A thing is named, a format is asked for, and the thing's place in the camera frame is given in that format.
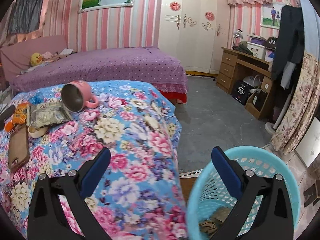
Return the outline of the pink steel-lined mug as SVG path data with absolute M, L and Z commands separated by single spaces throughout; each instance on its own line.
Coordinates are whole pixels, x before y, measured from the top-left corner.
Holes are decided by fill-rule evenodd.
M 72 81 L 63 86 L 61 100 L 71 112 L 77 113 L 83 108 L 97 108 L 99 99 L 92 93 L 91 86 L 86 81 Z

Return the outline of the orange peel piece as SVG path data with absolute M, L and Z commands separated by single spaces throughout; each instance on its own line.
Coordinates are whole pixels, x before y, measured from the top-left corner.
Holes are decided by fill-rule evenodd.
M 9 133 L 14 129 L 15 125 L 12 123 L 12 121 L 8 122 L 4 126 L 4 130 Z

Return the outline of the blue plastic wrapper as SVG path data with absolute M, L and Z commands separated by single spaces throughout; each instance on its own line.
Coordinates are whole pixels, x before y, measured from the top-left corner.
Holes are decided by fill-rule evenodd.
M 35 93 L 33 96 L 29 98 L 29 103 L 31 105 L 38 105 L 44 103 L 44 94 L 41 92 Z

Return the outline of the grey dark curtain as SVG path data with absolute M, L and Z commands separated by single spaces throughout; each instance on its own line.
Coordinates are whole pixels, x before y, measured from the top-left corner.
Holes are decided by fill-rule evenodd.
M 40 27 L 43 0 L 16 0 L 12 7 L 8 34 L 27 34 Z

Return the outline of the white wardrobe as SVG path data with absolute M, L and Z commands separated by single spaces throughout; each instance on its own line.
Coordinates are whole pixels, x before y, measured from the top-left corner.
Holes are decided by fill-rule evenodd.
M 227 46 L 228 0 L 161 0 L 158 47 L 186 71 L 218 74 Z

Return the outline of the white fan stand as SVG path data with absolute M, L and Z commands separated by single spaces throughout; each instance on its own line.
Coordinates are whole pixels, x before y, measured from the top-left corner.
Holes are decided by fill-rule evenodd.
M 265 130 L 268 134 L 270 135 L 274 135 L 274 133 L 276 132 L 277 128 L 279 127 L 281 121 L 283 120 L 283 117 L 284 115 L 286 114 L 287 112 L 287 109 L 289 107 L 289 104 L 291 102 L 291 98 L 292 98 L 292 94 L 290 93 L 284 103 L 284 106 L 283 108 L 281 109 L 277 119 L 276 119 L 276 122 L 273 124 L 271 122 L 266 122 L 265 123 Z

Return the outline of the orange noodle snack packet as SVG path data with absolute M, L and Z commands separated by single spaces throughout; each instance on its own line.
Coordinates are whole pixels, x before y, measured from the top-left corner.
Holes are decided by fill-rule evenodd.
M 27 110 L 29 103 L 24 102 L 17 105 L 12 117 L 12 123 L 15 125 L 25 124 L 27 120 Z

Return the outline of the desk lamp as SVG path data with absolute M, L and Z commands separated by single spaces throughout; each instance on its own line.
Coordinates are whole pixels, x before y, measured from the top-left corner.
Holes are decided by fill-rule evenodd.
M 236 31 L 233 33 L 233 43 L 232 48 L 236 47 L 239 43 L 239 41 L 243 38 L 243 31 L 241 29 L 236 29 Z

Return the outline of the white storage box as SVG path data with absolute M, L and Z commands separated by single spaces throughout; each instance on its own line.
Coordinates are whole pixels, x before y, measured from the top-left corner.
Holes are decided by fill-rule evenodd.
M 247 49 L 249 49 L 254 57 L 264 60 L 266 54 L 266 48 L 263 45 L 247 42 Z

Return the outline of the yellow duck plush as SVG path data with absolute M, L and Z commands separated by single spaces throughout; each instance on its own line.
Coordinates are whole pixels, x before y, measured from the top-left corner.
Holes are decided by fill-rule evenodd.
M 30 58 L 30 65 L 32 67 L 38 66 L 43 61 L 43 57 L 40 53 L 33 53 Z

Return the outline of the light blue plastic basket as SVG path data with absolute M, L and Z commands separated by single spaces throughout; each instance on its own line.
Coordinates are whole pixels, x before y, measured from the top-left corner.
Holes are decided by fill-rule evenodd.
M 199 222 L 221 206 L 231 212 L 209 238 Z M 186 221 L 189 239 L 293 239 L 299 213 L 296 179 L 279 157 L 254 146 L 216 146 L 193 185 Z

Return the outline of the grey foil snack bag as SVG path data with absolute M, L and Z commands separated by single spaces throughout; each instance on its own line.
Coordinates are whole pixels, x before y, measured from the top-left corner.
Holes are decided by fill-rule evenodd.
M 73 118 L 62 102 L 45 102 L 29 105 L 27 108 L 27 126 L 35 129 L 72 121 Z

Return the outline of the brown stocking ball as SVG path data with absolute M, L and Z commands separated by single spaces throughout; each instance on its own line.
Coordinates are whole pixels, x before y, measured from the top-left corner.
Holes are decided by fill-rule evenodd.
M 221 228 L 230 212 L 231 208 L 229 207 L 219 207 L 207 220 L 199 222 L 200 231 L 205 233 L 209 238 L 213 237 L 219 228 Z

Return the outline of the purple dotted bed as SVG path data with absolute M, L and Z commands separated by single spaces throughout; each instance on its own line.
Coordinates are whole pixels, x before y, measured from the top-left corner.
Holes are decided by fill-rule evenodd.
M 10 86 L 18 92 L 29 92 L 74 80 L 141 81 L 166 93 L 188 92 L 187 76 L 180 61 L 154 47 L 75 53 L 15 77 Z

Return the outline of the black hanging coat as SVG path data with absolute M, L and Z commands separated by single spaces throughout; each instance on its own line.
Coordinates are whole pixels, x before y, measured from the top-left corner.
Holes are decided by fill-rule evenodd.
M 271 76 L 283 74 L 287 62 L 300 64 L 304 55 L 304 20 L 301 8 L 285 5 L 281 11 L 280 29 Z

